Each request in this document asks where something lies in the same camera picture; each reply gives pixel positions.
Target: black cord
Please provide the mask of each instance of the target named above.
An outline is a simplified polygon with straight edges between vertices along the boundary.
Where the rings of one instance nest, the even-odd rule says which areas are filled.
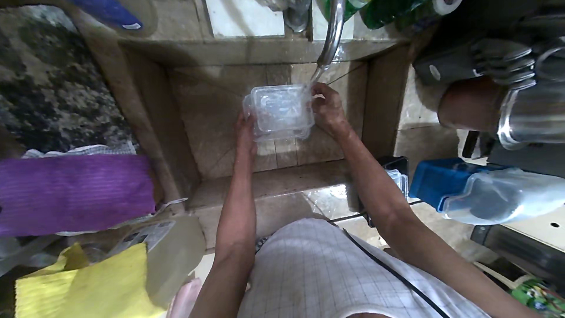
[[[359,243],[357,243],[357,241],[354,238],[352,238],[351,235],[349,235],[349,233],[345,229],[344,229],[344,233],[355,245],[357,245],[357,247],[359,247],[373,261],[375,261],[378,265],[381,265],[384,269],[388,270],[392,275],[398,278],[406,287],[413,290],[415,293],[418,294],[418,296],[424,299],[424,301],[427,302],[428,305],[430,305],[437,313],[439,313],[440,316],[442,316],[443,318],[449,318],[449,316],[445,313],[445,311],[443,311],[440,307],[438,307],[431,299],[429,299],[424,293],[422,293],[418,288],[416,288],[416,286],[412,285],[411,282],[409,282],[406,278],[400,275],[396,270],[390,268],[388,265],[383,263],[383,261],[376,258],[373,254],[369,253],[369,251],[365,250],[365,248],[362,247]]]

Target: plastic container lid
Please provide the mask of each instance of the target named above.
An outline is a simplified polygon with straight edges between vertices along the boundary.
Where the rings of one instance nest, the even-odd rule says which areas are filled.
[[[460,195],[444,202],[444,217],[492,225],[549,213],[565,204],[565,179],[518,168],[471,175]]]
[[[398,188],[402,190],[402,194],[404,197],[408,198],[408,176],[405,174],[401,174],[398,169],[387,170],[385,169],[386,173],[388,173],[389,177],[396,183]]]
[[[256,118],[255,140],[301,138],[310,134],[314,112],[306,85],[255,87],[244,99],[244,113]]]

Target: stainless steel pot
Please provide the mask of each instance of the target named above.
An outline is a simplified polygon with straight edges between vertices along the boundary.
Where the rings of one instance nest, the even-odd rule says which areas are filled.
[[[500,112],[498,137],[508,150],[528,143],[565,143],[565,83],[510,90]]]

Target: yellow cloth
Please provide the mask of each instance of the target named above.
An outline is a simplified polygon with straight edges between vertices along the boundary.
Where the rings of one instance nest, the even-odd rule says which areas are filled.
[[[16,318],[153,318],[144,243],[88,266],[75,243],[57,262],[16,281]]]

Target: purple cloth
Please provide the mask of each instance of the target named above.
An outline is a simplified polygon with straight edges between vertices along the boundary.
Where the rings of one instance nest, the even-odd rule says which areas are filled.
[[[155,212],[146,157],[0,161],[0,236],[98,231]]]

